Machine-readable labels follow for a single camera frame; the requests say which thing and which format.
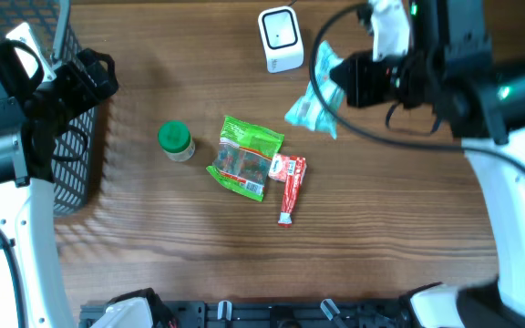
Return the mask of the light blue snack packet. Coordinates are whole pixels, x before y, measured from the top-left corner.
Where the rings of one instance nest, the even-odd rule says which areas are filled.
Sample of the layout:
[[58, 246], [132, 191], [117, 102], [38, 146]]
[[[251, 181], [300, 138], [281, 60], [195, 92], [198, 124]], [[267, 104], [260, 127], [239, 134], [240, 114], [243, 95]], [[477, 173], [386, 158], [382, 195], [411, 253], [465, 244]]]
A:
[[[321, 95], [333, 111], [341, 107], [345, 94], [330, 78], [330, 71], [342, 62], [343, 59], [335, 53], [329, 43], [323, 41], [318, 48], [314, 72]], [[313, 132], [324, 132], [337, 139], [337, 121], [324, 109], [311, 83], [308, 84], [305, 94], [285, 114], [284, 119], [293, 126], [305, 127]]]

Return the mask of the green lid jar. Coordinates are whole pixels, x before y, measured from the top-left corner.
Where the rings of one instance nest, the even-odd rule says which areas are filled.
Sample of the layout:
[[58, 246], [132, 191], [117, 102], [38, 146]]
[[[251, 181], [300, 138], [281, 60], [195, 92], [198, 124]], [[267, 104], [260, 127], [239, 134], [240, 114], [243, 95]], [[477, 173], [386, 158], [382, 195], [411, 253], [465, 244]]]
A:
[[176, 162], [190, 159], [195, 152], [195, 143], [188, 127], [178, 120], [167, 121], [161, 126], [158, 142], [167, 157]]

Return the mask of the red stick sachet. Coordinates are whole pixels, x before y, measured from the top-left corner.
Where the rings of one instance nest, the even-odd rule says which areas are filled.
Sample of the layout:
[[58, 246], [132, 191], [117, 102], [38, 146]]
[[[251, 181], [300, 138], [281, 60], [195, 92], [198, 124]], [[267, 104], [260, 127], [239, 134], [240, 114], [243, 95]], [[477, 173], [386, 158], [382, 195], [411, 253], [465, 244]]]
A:
[[285, 189], [278, 224], [290, 227], [293, 224], [291, 216], [298, 200], [307, 164], [305, 158], [296, 156], [291, 156], [286, 164]]

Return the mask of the small red tissue pack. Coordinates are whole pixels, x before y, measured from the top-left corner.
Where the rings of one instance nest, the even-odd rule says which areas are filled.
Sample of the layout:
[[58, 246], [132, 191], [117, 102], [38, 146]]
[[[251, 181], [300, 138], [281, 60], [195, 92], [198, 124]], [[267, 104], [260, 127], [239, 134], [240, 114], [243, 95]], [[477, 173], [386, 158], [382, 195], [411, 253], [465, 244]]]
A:
[[298, 159], [304, 160], [303, 157], [287, 156], [282, 155], [280, 153], [276, 153], [273, 156], [268, 176], [276, 181], [286, 182], [287, 175], [289, 173], [293, 173], [293, 166], [295, 164], [295, 161]]

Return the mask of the green snack bag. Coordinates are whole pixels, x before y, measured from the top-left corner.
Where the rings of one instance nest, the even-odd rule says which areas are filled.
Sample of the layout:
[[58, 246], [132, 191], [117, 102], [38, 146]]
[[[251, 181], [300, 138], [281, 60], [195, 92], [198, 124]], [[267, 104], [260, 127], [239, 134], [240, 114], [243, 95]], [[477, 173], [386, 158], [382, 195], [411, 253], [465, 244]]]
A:
[[216, 159], [207, 171], [224, 188], [262, 201], [272, 160], [284, 135], [226, 116]]

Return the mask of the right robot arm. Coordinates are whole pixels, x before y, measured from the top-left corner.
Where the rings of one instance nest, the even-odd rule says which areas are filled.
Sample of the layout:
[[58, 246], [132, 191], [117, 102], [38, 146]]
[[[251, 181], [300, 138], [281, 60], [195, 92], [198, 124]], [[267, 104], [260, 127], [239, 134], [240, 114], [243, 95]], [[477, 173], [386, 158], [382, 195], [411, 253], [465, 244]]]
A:
[[366, 1], [352, 11], [374, 46], [331, 79], [355, 108], [431, 106], [475, 172], [496, 244], [494, 281], [413, 293], [416, 323], [525, 327], [525, 58], [494, 59], [480, 1]]

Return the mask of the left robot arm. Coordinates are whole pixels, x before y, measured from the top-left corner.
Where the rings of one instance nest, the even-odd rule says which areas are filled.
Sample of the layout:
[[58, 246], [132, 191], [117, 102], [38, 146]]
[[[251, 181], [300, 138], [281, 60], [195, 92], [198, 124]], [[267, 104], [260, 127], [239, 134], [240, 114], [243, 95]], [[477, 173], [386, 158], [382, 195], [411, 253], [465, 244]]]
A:
[[0, 42], [0, 326], [71, 327], [54, 230], [54, 165], [82, 160], [74, 120], [118, 91], [113, 59], [92, 49], [51, 66], [31, 26]]

